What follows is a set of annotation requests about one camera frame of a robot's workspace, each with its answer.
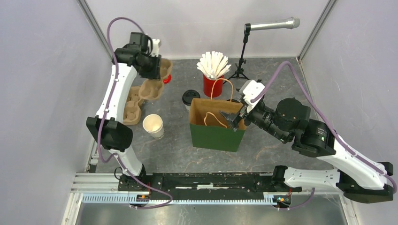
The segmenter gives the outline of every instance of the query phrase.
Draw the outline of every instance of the tripod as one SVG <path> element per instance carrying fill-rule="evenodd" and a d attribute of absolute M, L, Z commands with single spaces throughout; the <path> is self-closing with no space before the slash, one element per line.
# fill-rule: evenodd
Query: tripod
<path fill-rule="evenodd" d="M 232 78 L 249 80 L 249 78 L 243 73 L 244 70 L 242 68 L 242 64 L 246 64 L 246 60 L 243 59 L 243 54 L 245 53 L 245 47 L 246 47 L 247 40 L 249 39 L 249 34 L 250 34 L 250 26 L 247 26 L 247 24 L 245 24 L 245 36 L 243 37 L 243 48 L 242 48 L 242 54 L 240 55 L 240 59 L 239 59 L 239 65 L 237 65 L 235 63 L 235 66 L 237 67 L 237 69 L 236 69 L 235 73 L 228 78 L 228 80 L 232 79 Z"/>

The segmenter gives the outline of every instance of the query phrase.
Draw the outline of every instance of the silver microphone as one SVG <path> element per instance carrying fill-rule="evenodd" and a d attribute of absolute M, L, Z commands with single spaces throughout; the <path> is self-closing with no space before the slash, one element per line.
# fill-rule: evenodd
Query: silver microphone
<path fill-rule="evenodd" d="M 300 25 L 300 19 L 290 17 L 285 20 L 276 20 L 270 22 L 259 22 L 259 23 L 247 23 L 245 24 L 245 30 L 270 30 L 279 28 L 294 29 Z"/>

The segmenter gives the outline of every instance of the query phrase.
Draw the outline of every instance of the gray tabletop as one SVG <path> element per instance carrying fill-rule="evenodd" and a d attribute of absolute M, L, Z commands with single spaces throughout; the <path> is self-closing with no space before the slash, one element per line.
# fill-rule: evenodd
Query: gray tabletop
<path fill-rule="evenodd" d="M 293 63 L 302 78 L 299 65 L 294 58 L 247 59 L 243 68 L 245 75 L 250 79 L 262 79 L 265 84 L 278 65 L 285 60 Z M 182 94 L 188 89 L 194 89 L 206 98 L 203 93 L 202 74 L 196 69 L 198 61 L 174 60 L 172 80 L 166 84 L 161 98 L 157 101 L 145 101 L 141 106 L 141 121 L 130 126 L 134 133 L 131 145 L 147 172 L 271 172 L 276 165 L 318 170 L 332 168 L 328 163 L 300 155 L 291 149 L 291 143 L 282 144 L 255 125 L 247 128 L 236 153 L 192 147 L 188 111 L 182 103 Z M 238 59 L 230 59 L 230 63 L 237 61 Z M 233 74 L 235 66 L 231 68 L 226 77 Z M 231 81 L 234 88 L 240 88 L 246 80 Z M 136 78 L 133 86 L 139 86 L 142 82 L 142 78 Z M 221 96 L 216 99 L 228 99 L 230 93 L 231 87 L 226 83 Z M 268 107 L 275 108 L 280 100 L 287 97 L 295 97 L 303 104 L 309 105 L 290 70 L 285 67 L 267 92 L 264 101 Z M 239 99 L 236 91 L 234 99 Z M 149 114 L 158 114 L 163 119 L 165 135 L 162 139 L 153 139 L 142 128 L 142 120 Z M 104 151 L 104 155 L 108 156 L 109 153 Z M 118 164 L 112 159 L 105 165 L 99 163 L 97 172 L 111 173 L 116 167 Z"/>

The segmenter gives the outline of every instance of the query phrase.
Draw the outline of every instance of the paper cup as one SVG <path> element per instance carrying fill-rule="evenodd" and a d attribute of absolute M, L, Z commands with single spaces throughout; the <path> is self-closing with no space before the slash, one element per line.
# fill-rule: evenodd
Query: paper cup
<path fill-rule="evenodd" d="M 164 136 L 163 120 L 159 115 L 151 114 L 145 117 L 142 126 L 155 139 L 161 139 Z"/>
<path fill-rule="evenodd" d="M 194 99 L 194 98 L 200 98 L 200 94 L 195 90 L 187 90 L 183 94 L 183 103 L 184 103 L 186 109 L 188 110 L 188 112 L 191 109 L 192 99 Z"/>

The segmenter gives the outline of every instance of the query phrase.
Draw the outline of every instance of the purple cable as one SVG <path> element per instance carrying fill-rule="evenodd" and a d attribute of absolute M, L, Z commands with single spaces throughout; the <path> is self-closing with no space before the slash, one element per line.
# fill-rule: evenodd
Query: purple cable
<path fill-rule="evenodd" d="M 117 63 L 117 58 L 116 58 L 115 52 L 114 52 L 114 50 L 113 50 L 113 47 L 112 47 L 112 44 L 111 44 L 111 41 L 110 41 L 110 36 L 109 36 L 109 33 L 110 33 L 110 29 L 111 29 L 112 24 L 113 24 L 115 21 L 118 21 L 118 20 L 127 20 L 127 21 L 130 21 L 130 22 L 132 22 L 133 24 L 135 24 L 135 25 L 139 28 L 139 30 L 141 31 L 141 33 L 144 33 L 144 31 L 142 30 L 142 28 L 141 28 L 136 22 L 134 22 L 133 20 L 131 20 L 131 19 L 129 19 L 129 18 L 126 18 L 126 17 L 117 17 L 117 18 L 113 19 L 113 20 L 109 23 L 108 28 L 107 28 L 107 43 L 108 43 L 109 49 L 111 50 L 112 58 L 113 58 L 114 63 L 115 63 L 115 79 L 114 79 L 114 81 L 113 81 L 111 91 L 109 92 L 109 96 L 108 96 L 108 99 L 107 99 L 107 103 L 105 104 L 105 109 L 109 108 L 109 104 L 110 104 L 110 101 L 111 101 L 113 92 L 114 92 L 114 90 L 115 90 L 115 87 L 116 87 L 116 81 L 115 81 L 115 80 L 116 80 L 117 77 L 119 76 L 119 64 Z M 98 138 L 97 138 L 97 143 L 98 143 L 98 144 L 97 144 L 97 151 L 98 151 L 99 158 L 100 158 L 100 160 L 101 160 L 103 163 L 107 163 L 107 162 L 110 161 L 110 159 L 111 159 L 113 156 L 117 156 L 116 153 L 112 153 L 112 154 L 109 156 L 109 158 L 106 159 L 106 160 L 105 160 L 105 159 L 103 158 L 103 156 L 102 156 L 102 151 L 101 151 L 101 133 L 102 133 L 102 129 L 103 129 L 104 121 L 105 121 L 105 118 L 106 118 L 106 117 L 107 117 L 107 111 L 104 111 L 104 115 L 102 116 L 101 123 L 99 124 Z M 140 180 L 138 180 L 138 179 L 126 168 L 126 166 L 124 165 L 124 163 L 122 162 L 122 160 L 120 159 L 120 157 L 117 158 L 117 161 L 119 162 L 119 164 L 120 164 L 120 166 L 122 167 L 122 169 L 125 170 L 137 183 L 139 183 L 140 185 L 142 185 L 142 186 L 144 186 L 144 187 L 146 187 L 146 188 L 148 188 L 148 189 L 157 191 L 157 192 L 159 192 L 159 193 L 161 193 L 161 194 L 164 194 L 164 195 L 167 195 L 167 196 L 170 197 L 170 200 L 167 201 L 167 202 L 165 202 L 165 203 L 162 203 L 162 204 L 159 204 L 159 205 L 154 205 L 154 206 L 149 206 L 149 207 L 143 207 L 143 208 L 137 208 L 137 207 L 136 207 L 136 209 L 140 209 L 140 210 L 156 209 L 156 208 L 159 208 L 159 207 L 162 207 L 162 206 L 165 206 L 165 205 L 169 204 L 169 203 L 173 200 L 173 196 L 171 196 L 169 193 L 166 193 L 166 192 L 164 192 L 164 191 L 161 191 L 161 190 L 158 190 L 158 189 L 156 189 L 156 188 L 150 187 L 150 186 L 144 184 L 143 182 L 141 182 Z"/>
<path fill-rule="evenodd" d="M 301 208 L 303 206 L 306 206 L 312 200 L 314 195 L 315 195 L 315 188 L 312 188 L 311 194 L 310 194 L 309 198 L 305 202 L 301 203 L 300 205 L 293 206 L 293 207 L 278 208 L 278 210 L 288 211 L 288 210 L 293 210 L 293 209 L 297 209 L 297 208 Z"/>
<path fill-rule="evenodd" d="M 109 23 L 108 28 L 107 28 L 107 43 L 108 43 L 109 49 L 111 50 L 112 58 L 113 58 L 113 60 L 114 60 L 114 62 L 115 62 L 115 79 L 114 79 L 114 81 L 113 81 L 111 91 L 109 92 L 109 96 L 108 96 L 108 99 L 107 99 L 107 103 L 105 104 L 105 109 L 109 108 L 109 104 L 110 104 L 110 102 L 111 102 L 111 98 L 112 98 L 113 92 L 115 91 L 115 87 L 116 87 L 116 81 L 115 81 L 115 80 L 116 80 L 117 77 L 119 76 L 119 64 L 117 63 L 117 58 L 116 58 L 116 55 L 115 55 L 115 53 L 114 53 L 114 51 L 113 51 L 113 47 L 112 47 L 112 44 L 111 44 L 111 39 L 110 39 L 110 37 L 109 37 L 109 33 L 110 33 L 110 30 L 111 30 L 111 26 L 112 26 L 112 24 L 113 24 L 115 21 L 117 21 L 117 20 L 128 20 L 128 21 L 132 22 L 133 24 L 135 24 L 135 25 L 139 28 L 139 30 L 141 31 L 141 33 L 144 33 L 144 31 L 142 30 L 142 28 L 141 28 L 136 22 L 134 22 L 133 20 L 131 20 L 131 19 L 129 19 L 129 18 L 126 18 L 126 17 L 117 17 L 117 18 L 113 19 L 113 20 Z M 102 115 L 101 123 L 99 124 L 98 137 L 97 137 L 97 151 L 98 151 L 99 158 L 100 158 L 100 160 L 101 160 L 103 163 L 109 162 L 113 156 L 117 155 L 116 153 L 112 153 L 112 154 L 109 156 L 109 158 L 107 158 L 107 159 L 104 159 L 104 157 L 102 156 L 102 151 L 101 151 L 101 134 L 102 134 L 102 129 L 103 129 L 103 127 L 104 127 L 104 122 L 105 122 L 105 118 L 106 118 L 106 117 L 107 117 L 107 111 L 104 111 L 104 114 Z"/>
<path fill-rule="evenodd" d="M 337 135 L 336 131 L 333 128 L 333 125 L 329 122 L 329 120 L 325 117 L 325 115 L 318 109 L 318 107 L 315 105 L 315 103 L 311 100 L 309 94 L 306 92 L 306 89 L 304 88 L 303 84 L 300 81 L 299 76 L 297 76 L 296 71 L 293 68 L 293 65 L 289 62 L 289 61 L 285 61 L 282 62 L 278 68 L 276 69 L 276 71 L 274 72 L 274 74 L 272 75 L 271 79 L 268 81 L 268 83 L 265 85 L 264 89 L 261 91 L 261 93 L 255 97 L 254 99 L 251 100 L 252 103 L 256 102 L 257 100 L 259 100 L 263 95 L 265 95 L 265 93 L 268 91 L 269 87 L 271 86 L 272 82 L 274 82 L 274 80 L 276 79 L 276 77 L 278 76 L 278 74 L 281 72 L 282 68 L 287 65 L 289 66 L 291 72 L 294 75 L 294 78 L 296 79 L 298 85 L 300 86 L 301 90 L 303 91 L 307 101 L 310 103 L 310 105 L 315 109 L 315 111 L 319 114 L 319 116 L 322 118 L 322 120 L 325 122 L 326 126 L 330 129 L 330 132 L 332 133 L 332 135 L 335 137 L 335 139 L 337 140 L 337 142 L 339 144 L 341 144 L 351 155 L 355 156 L 359 161 L 365 163 L 366 165 L 368 165 L 370 168 L 374 169 L 375 171 L 377 171 L 379 174 L 383 175 L 384 177 L 386 177 L 392 184 L 393 188 L 394 188 L 394 194 L 397 192 L 397 184 L 394 181 L 394 179 L 392 177 L 390 177 L 387 174 L 384 174 L 384 172 L 379 169 L 377 166 L 373 165 L 372 163 L 370 163 L 369 161 L 367 161 L 366 159 L 364 159 L 363 157 L 361 157 L 360 155 L 356 155 L 355 151 L 353 151 L 348 145 L 346 145 L 343 140 L 341 140 L 341 138 Z"/>
<path fill-rule="evenodd" d="M 161 194 L 164 194 L 164 195 L 167 195 L 168 197 L 170 197 L 170 199 L 167 202 L 165 202 L 165 203 L 154 205 L 154 206 L 143 207 L 143 208 L 136 207 L 135 209 L 137 209 L 137 210 L 156 209 L 156 208 L 160 208 L 160 207 L 166 206 L 167 204 L 169 204 L 173 200 L 173 196 L 171 196 L 169 193 L 161 191 L 161 190 L 156 189 L 154 187 L 151 187 L 149 185 L 146 185 L 143 182 L 141 182 L 140 180 L 138 180 L 128 169 L 126 169 L 126 167 L 124 166 L 124 163 L 121 161 L 120 157 L 117 158 L 117 161 L 119 162 L 119 164 L 122 167 L 122 169 L 125 170 L 137 183 L 139 183 L 140 185 L 142 185 L 142 186 L 144 186 L 144 187 L 146 187 L 146 188 L 148 188 L 150 190 L 159 192 Z"/>

